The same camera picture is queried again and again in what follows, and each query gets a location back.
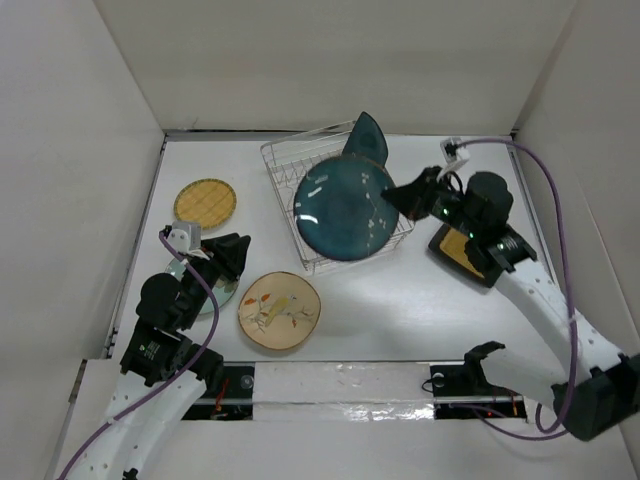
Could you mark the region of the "light green round plate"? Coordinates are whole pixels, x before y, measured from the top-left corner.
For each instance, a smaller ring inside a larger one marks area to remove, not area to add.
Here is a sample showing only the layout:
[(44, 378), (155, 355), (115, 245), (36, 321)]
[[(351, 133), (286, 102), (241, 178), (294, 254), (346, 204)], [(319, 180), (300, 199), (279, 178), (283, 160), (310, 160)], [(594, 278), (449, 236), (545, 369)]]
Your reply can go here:
[[(186, 272), (186, 268), (178, 260), (171, 260), (165, 268), (165, 272), (181, 280)], [(219, 279), (215, 286), (212, 288), (212, 292), (216, 297), (216, 301), (219, 307), (223, 307), (230, 301), (238, 288), (237, 281), (230, 281), (225, 278)], [(213, 303), (210, 298), (207, 298), (203, 307), (200, 310), (201, 315), (210, 314), (214, 311)]]

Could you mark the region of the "yellow woven round plate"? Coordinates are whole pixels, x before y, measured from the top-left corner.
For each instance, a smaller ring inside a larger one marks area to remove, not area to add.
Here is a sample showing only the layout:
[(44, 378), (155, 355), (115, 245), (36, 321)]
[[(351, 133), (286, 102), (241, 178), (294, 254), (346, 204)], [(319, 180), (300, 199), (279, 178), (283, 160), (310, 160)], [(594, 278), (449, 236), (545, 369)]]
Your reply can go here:
[(178, 193), (173, 213), (179, 221), (195, 222), (203, 230), (210, 230), (229, 220), (236, 205), (236, 192), (227, 182), (204, 178), (191, 182)]

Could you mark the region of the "black and amber square plate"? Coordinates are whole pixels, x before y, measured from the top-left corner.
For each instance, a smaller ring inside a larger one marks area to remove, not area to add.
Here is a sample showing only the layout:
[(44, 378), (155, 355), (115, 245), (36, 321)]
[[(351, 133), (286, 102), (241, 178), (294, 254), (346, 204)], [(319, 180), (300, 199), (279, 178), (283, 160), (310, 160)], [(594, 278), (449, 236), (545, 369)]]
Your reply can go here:
[(469, 261), (465, 246), (468, 238), (447, 225), (441, 225), (428, 244), (432, 256), (444, 267), (485, 288), (492, 288), (501, 271), (477, 270)]

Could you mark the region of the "teal square plate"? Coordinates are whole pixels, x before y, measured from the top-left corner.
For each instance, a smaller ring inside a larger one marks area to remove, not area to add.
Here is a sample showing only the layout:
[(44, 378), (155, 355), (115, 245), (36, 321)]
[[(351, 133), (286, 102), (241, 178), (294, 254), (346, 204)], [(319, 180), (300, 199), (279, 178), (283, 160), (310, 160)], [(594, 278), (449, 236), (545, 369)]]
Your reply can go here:
[(388, 159), (386, 138), (376, 122), (367, 112), (362, 112), (342, 149), (343, 155), (366, 157), (380, 167), (385, 167)]

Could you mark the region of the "beige bird plate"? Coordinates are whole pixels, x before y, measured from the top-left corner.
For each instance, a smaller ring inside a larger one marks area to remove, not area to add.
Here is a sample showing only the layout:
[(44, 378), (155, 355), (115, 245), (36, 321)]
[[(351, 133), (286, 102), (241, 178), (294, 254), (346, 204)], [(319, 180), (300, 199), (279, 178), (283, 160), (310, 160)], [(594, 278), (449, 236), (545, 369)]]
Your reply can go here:
[(302, 345), (321, 315), (320, 296), (304, 278), (276, 271), (257, 279), (243, 295), (238, 321), (246, 337), (271, 351)]

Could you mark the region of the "dark teal floral plate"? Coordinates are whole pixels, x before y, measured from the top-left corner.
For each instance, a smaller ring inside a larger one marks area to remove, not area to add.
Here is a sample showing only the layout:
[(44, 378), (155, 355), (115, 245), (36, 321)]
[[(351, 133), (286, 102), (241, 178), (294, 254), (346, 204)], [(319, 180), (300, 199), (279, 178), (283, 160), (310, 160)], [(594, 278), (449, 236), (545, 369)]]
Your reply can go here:
[(393, 235), (399, 212), (382, 194), (395, 187), (386, 169), (359, 155), (338, 155), (313, 166), (294, 195), (302, 240), (339, 262), (369, 258)]

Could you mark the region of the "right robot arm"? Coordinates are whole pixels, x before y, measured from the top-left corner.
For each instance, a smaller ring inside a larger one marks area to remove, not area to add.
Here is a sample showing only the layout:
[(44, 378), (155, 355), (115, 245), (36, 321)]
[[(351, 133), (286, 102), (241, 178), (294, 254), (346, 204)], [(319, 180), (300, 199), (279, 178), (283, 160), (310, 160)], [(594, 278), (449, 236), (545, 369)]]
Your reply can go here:
[(473, 174), (464, 191), (449, 187), (440, 167), (383, 191), (406, 218), (434, 216), (466, 239), (465, 254), (488, 287), (506, 297), (532, 325), (560, 366), (489, 341), (465, 354), (462, 381), (474, 393), (497, 386), (552, 409), (564, 429), (587, 442), (639, 412), (639, 358), (628, 356), (571, 310), (533, 248), (508, 223), (513, 196), (499, 175)]

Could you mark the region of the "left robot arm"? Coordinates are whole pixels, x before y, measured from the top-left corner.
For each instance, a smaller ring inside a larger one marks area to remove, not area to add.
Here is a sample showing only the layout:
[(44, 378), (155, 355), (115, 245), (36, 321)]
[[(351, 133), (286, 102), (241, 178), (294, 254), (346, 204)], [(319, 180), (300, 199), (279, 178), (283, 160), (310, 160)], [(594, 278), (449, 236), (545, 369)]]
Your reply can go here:
[(147, 478), (184, 414), (202, 396), (226, 389), (222, 355), (208, 340), (196, 343), (185, 333), (206, 302), (213, 306), (209, 331), (216, 331), (220, 308), (213, 289), (241, 278), (251, 238), (232, 233), (202, 240), (178, 224), (158, 237), (184, 273), (157, 273), (142, 285), (102, 423), (62, 468), (62, 479)]

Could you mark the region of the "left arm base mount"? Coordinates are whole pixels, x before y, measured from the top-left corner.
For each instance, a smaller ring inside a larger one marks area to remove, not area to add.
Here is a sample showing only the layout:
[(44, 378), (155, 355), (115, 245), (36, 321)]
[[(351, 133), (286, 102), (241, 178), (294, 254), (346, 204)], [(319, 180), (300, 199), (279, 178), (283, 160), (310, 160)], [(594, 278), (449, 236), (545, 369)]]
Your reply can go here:
[(228, 363), (223, 380), (205, 393), (183, 415), (183, 421), (245, 421), (253, 419), (255, 364)]

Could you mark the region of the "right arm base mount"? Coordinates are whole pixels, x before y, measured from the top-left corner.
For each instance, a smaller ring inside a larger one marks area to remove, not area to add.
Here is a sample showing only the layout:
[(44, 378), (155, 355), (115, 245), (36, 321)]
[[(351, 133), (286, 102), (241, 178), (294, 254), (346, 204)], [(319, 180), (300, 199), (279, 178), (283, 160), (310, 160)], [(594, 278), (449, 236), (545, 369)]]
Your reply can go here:
[(430, 366), (421, 389), (432, 395), (436, 419), (527, 419), (523, 398), (490, 384), (481, 366), (482, 360), (504, 348), (490, 341), (466, 352), (462, 362)]

